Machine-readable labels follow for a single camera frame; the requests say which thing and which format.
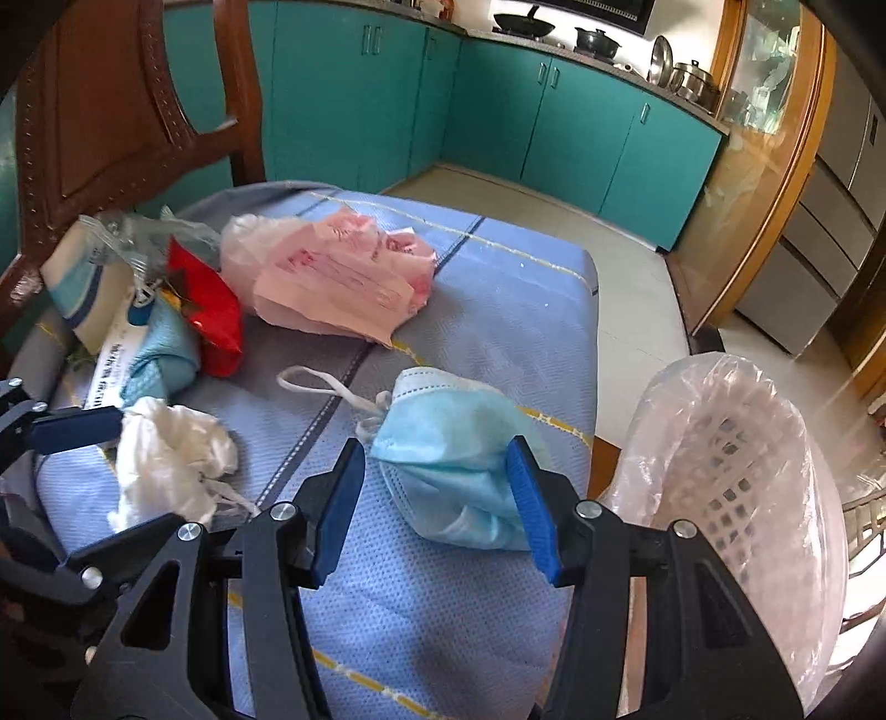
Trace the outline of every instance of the kitchen counter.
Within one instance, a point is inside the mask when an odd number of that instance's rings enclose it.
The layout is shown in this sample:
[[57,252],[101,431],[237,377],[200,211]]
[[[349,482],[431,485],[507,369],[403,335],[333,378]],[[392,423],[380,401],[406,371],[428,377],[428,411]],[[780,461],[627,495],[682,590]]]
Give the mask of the kitchen counter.
[[706,113],[702,108],[693,105],[683,98],[677,97],[672,92],[669,92],[664,88],[659,88],[657,85],[653,85],[651,82],[646,82],[644,78],[637,74],[628,73],[625,70],[620,70],[617,67],[610,65],[609,63],[601,62],[600,60],[594,58],[589,58],[587,55],[583,55],[580,52],[567,50],[565,48],[558,48],[555,45],[540,43],[528,38],[514,37],[513,35],[503,35],[501,33],[494,33],[487,30],[463,30],[463,32],[468,37],[474,37],[478,40],[488,40],[493,43],[518,45],[521,48],[535,50],[536,52],[543,52],[555,58],[563,58],[564,60],[569,60],[570,62],[578,63],[579,65],[592,67],[594,70],[599,70],[601,73],[614,75],[619,80],[630,82],[632,85],[637,86],[641,90],[648,92],[651,95],[655,95],[663,100],[666,100],[667,102],[671,103],[671,105],[678,107],[680,110],[683,110],[684,112],[689,113],[690,115],[696,117],[698,120],[704,122],[705,124],[710,125],[712,128],[717,130],[718,133],[721,133],[725,136],[729,135],[729,126],[723,122],[716,120],[713,115]]
[[[287,2],[306,2],[307,0],[287,0]],[[518,47],[527,48],[529,50],[535,50],[536,52],[543,52],[546,55],[550,55],[555,58],[562,58],[564,60],[569,60],[570,62],[578,63],[579,65],[584,65],[585,67],[592,67],[594,70],[598,70],[601,73],[607,73],[617,77],[619,80],[624,82],[630,82],[632,85],[648,92],[652,95],[655,95],[666,102],[671,103],[671,105],[678,107],[685,113],[692,115],[697,118],[701,122],[706,125],[714,128],[721,135],[728,136],[729,135],[729,126],[723,122],[717,121],[714,117],[708,113],[706,113],[702,108],[693,105],[692,103],[684,100],[683,98],[678,98],[672,92],[665,90],[664,88],[659,88],[657,85],[653,85],[650,82],[646,82],[646,80],[634,73],[628,73],[624,70],[619,70],[617,67],[613,67],[608,63],[601,62],[600,60],[596,60],[593,58],[589,58],[587,55],[582,55],[580,52],[575,52],[571,50],[567,50],[565,48],[558,48],[555,45],[548,45],[547,43],[540,43],[535,40],[530,40],[528,38],[523,37],[514,37],[513,35],[503,35],[501,33],[494,33],[491,30],[475,30],[475,29],[465,29],[464,27],[458,26],[455,23],[448,22],[447,20],[441,20],[440,18],[435,18],[432,15],[427,14],[426,12],[421,12],[415,10],[411,7],[407,7],[405,5],[399,5],[391,2],[391,0],[309,0],[310,2],[320,2],[324,4],[338,4],[338,5],[346,5],[348,7],[356,7],[356,8],[364,8],[366,10],[373,10],[376,12],[383,12],[388,15],[396,15],[398,17],[404,18],[406,20],[413,20],[415,22],[423,23],[424,25],[429,25],[431,27],[438,27],[441,30],[446,30],[447,32],[453,33],[455,35],[460,35],[461,37],[472,37],[477,40],[485,40],[490,43],[504,43],[508,45],[517,45]],[[166,0],[166,6],[171,7],[174,5],[189,5],[189,4],[202,4],[208,2],[208,0]]]

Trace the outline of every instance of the blue gripper pad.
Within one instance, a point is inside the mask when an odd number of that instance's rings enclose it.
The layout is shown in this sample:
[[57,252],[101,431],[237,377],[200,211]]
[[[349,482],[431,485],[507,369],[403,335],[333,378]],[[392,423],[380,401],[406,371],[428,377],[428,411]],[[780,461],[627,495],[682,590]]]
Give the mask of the blue gripper pad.
[[65,408],[31,423],[27,444],[41,455],[100,445],[120,437],[123,413],[115,407],[81,410]]
[[579,501],[569,479],[539,468],[529,444],[515,437],[505,454],[505,473],[517,502],[520,520],[535,567],[555,587],[571,584],[562,549],[571,532],[572,512]]
[[332,471],[306,478],[292,500],[308,523],[316,527],[315,553],[309,574],[317,587],[323,585],[338,566],[365,470],[363,446],[351,438]]

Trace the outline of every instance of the metal screw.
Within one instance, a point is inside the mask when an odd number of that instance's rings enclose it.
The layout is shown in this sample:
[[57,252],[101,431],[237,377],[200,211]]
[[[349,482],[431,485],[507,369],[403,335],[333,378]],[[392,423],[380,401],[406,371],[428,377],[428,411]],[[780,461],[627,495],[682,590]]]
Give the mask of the metal screw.
[[295,505],[292,503],[277,503],[271,508],[271,518],[277,522],[289,520],[295,514]]
[[104,581],[105,576],[102,575],[102,571],[97,567],[92,567],[90,565],[80,573],[80,579],[83,580],[83,584],[90,590],[98,590],[99,586]]
[[575,506],[575,513],[585,520],[595,520],[603,514],[603,509],[593,500],[582,500]]
[[689,520],[677,520],[673,524],[673,531],[677,533],[677,537],[683,537],[687,540],[698,535],[698,528],[695,526],[695,523]]
[[186,522],[178,529],[177,535],[179,540],[189,543],[191,540],[196,540],[200,537],[201,532],[203,532],[203,529],[196,522]]

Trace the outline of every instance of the surgical mask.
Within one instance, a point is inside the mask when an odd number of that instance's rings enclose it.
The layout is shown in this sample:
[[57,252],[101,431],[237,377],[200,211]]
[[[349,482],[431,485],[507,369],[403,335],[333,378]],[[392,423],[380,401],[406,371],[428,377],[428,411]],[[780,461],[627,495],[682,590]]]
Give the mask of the surgical mask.
[[[290,382],[299,372],[330,388]],[[529,550],[505,450],[522,435],[542,467],[550,462],[532,419],[499,390],[429,367],[402,372],[393,391],[375,402],[300,365],[281,372],[277,383],[291,392],[339,395],[368,416],[357,423],[357,438],[371,445],[393,502],[421,537],[479,550]]]

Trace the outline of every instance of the blue towel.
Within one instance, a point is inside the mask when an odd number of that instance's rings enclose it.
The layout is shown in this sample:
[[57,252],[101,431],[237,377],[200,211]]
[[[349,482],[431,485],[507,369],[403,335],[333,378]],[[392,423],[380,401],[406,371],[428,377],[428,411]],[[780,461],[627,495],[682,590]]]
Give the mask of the blue towel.
[[200,341],[185,319],[157,296],[148,334],[129,367],[129,380],[121,393],[123,406],[140,397],[169,400],[188,387],[200,369]]

